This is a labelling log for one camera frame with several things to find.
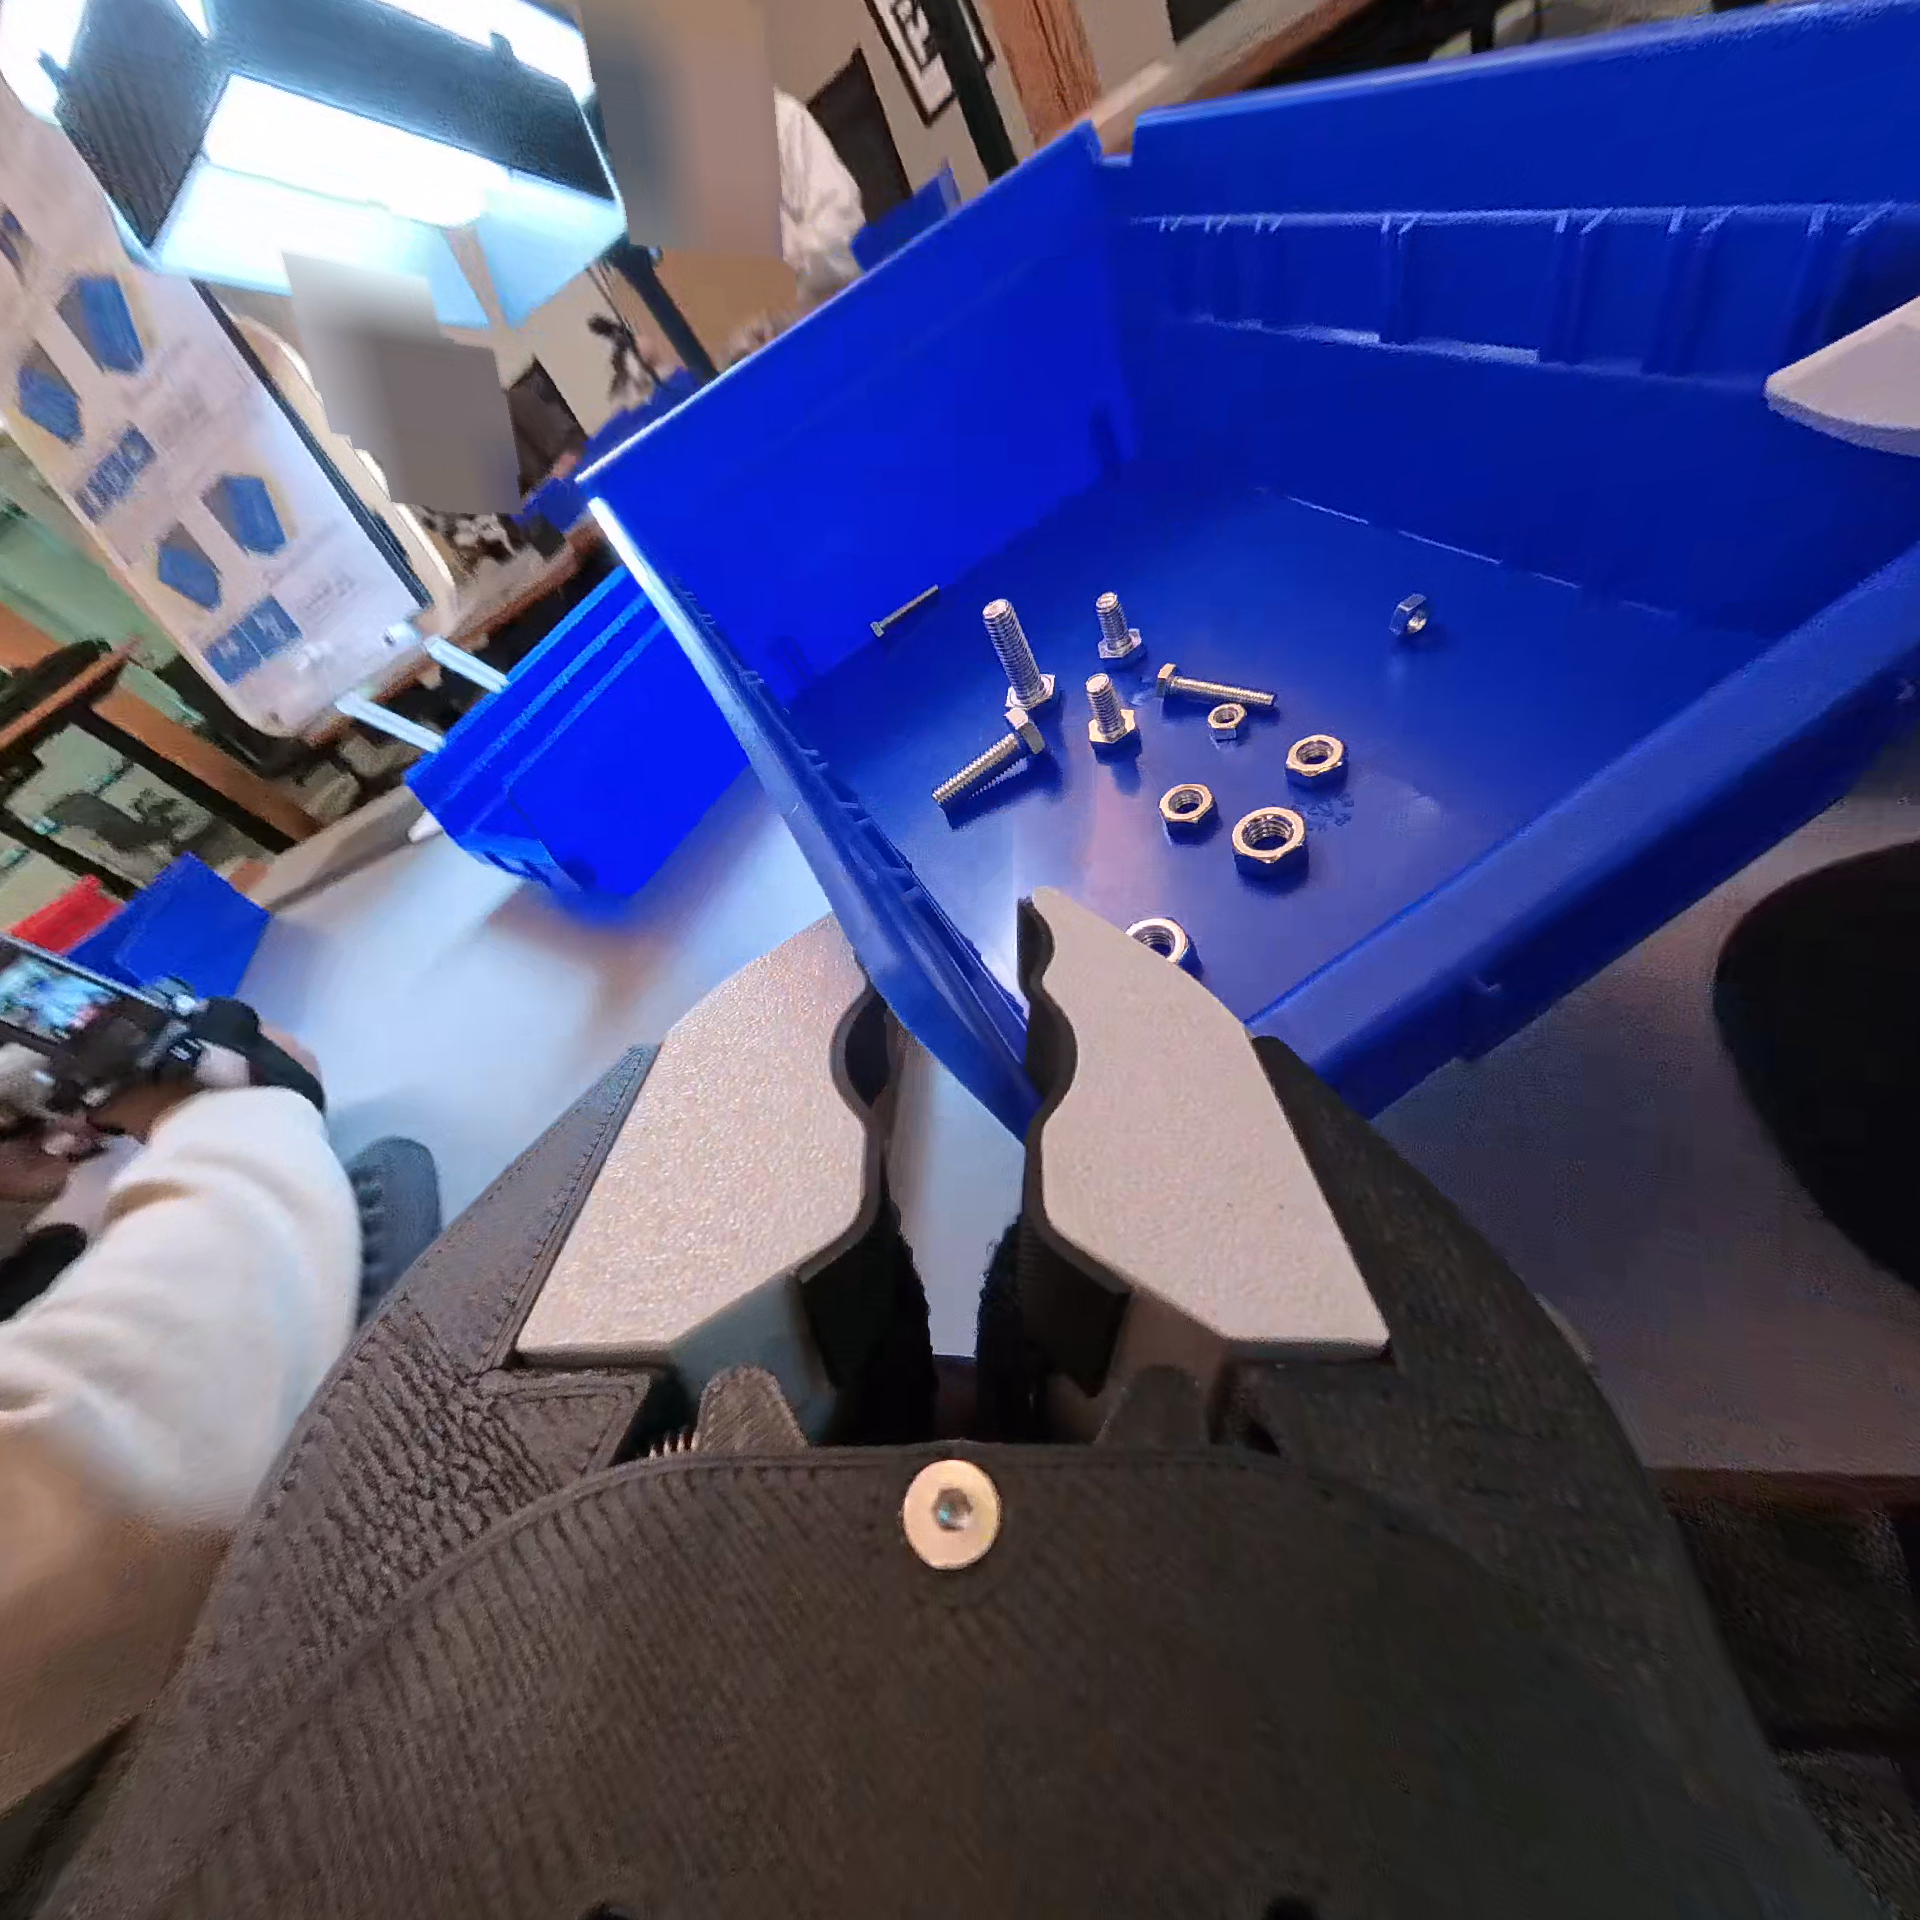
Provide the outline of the blue divided plastic bin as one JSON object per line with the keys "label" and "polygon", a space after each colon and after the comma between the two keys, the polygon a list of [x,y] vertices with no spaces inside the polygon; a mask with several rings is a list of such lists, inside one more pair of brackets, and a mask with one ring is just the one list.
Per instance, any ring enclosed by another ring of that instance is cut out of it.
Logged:
{"label": "blue divided plastic bin", "polygon": [[[1764,399],[1915,300],[1915,67],[1915,5],[1778,7],[1063,136],[600,463],[876,990],[1010,1132],[1039,888],[1184,924],[1378,1113],[1915,720],[1915,459]],[[1004,733],[995,596],[1059,681],[1050,759],[940,812]],[[1281,708],[1221,744],[1165,662]],[[1088,742],[1098,672],[1136,752]],[[1322,731],[1349,775],[1295,787]],[[1296,885],[1236,873],[1265,805],[1308,822]]]}

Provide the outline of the black wrist rest pad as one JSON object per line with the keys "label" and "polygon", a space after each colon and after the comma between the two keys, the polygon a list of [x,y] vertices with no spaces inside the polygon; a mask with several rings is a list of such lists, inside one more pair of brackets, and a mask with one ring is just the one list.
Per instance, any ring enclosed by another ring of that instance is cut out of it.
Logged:
{"label": "black wrist rest pad", "polygon": [[1915,1238],[1917,845],[1850,855],[1759,900],[1719,948],[1719,1038],[1819,1212],[1879,1259]]}

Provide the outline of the red plastic bin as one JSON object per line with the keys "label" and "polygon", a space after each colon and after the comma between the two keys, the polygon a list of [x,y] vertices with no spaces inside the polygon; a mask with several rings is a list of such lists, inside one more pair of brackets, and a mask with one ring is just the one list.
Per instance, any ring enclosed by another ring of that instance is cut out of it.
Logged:
{"label": "red plastic bin", "polygon": [[4,925],[4,937],[50,953],[73,953],[108,928],[129,902],[100,879],[82,875],[50,902]]}

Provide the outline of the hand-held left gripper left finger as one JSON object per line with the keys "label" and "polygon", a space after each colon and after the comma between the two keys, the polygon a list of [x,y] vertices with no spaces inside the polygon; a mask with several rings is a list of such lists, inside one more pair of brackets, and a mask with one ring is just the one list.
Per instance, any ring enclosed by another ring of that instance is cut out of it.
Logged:
{"label": "hand-held left gripper left finger", "polygon": [[823,1371],[803,1287],[880,1212],[897,1041],[836,919],[658,1045],[516,1332],[544,1367]]}

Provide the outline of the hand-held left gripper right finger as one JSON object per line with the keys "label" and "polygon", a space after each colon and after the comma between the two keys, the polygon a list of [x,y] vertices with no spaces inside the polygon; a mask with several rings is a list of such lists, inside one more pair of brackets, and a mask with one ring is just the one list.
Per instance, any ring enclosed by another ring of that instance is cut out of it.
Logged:
{"label": "hand-held left gripper right finger", "polygon": [[1242,1019],[1056,888],[1019,902],[1019,1305],[1047,1415],[1169,1368],[1217,1415],[1242,1368],[1377,1363],[1384,1310]]}

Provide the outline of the standing banner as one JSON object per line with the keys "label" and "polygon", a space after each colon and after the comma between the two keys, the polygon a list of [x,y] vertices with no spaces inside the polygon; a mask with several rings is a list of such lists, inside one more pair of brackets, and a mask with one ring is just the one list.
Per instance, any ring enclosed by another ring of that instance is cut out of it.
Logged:
{"label": "standing banner", "polygon": [[224,311],[129,249],[4,88],[4,428],[120,584],[252,728],[300,736],[421,637],[419,575]]}

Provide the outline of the studio light panel on stand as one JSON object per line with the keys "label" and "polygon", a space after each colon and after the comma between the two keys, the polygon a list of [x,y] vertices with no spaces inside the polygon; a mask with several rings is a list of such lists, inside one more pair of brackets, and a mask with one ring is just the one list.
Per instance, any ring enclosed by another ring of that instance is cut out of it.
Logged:
{"label": "studio light panel on stand", "polygon": [[260,295],[291,256],[527,320],[629,236],[586,37],[522,3],[4,5],[4,85],[159,272]]}

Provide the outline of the black smartphone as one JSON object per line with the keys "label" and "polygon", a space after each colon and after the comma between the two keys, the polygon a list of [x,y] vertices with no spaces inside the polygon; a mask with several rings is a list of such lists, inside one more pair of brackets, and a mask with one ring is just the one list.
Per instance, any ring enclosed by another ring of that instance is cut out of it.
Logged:
{"label": "black smartphone", "polygon": [[135,1088],[193,1084],[207,1000],[178,981],[131,988],[68,956],[2,940],[2,1041],[27,1060],[4,1071],[25,1113],[96,1113]]}

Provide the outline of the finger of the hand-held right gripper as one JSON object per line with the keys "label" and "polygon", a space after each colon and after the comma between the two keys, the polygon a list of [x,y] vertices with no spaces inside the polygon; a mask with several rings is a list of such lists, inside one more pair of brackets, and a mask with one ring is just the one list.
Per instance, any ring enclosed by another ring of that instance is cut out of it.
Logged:
{"label": "finger of the hand-held right gripper", "polygon": [[1768,376],[1768,406],[1828,439],[1917,456],[1917,300]]}

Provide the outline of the wooden office desk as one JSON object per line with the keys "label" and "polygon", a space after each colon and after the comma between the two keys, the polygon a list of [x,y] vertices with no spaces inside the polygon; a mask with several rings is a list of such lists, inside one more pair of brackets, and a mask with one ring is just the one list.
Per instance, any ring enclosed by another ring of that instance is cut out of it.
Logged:
{"label": "wooden office desk", "polygon": [[33,704],[4,691],[4,763],[35,753],[63,731],[77,731],[272,855],[313,839],[320,822],[292,795],[133,691],[122,691],[135,652],[133,643],[124,643],[87,656]]}

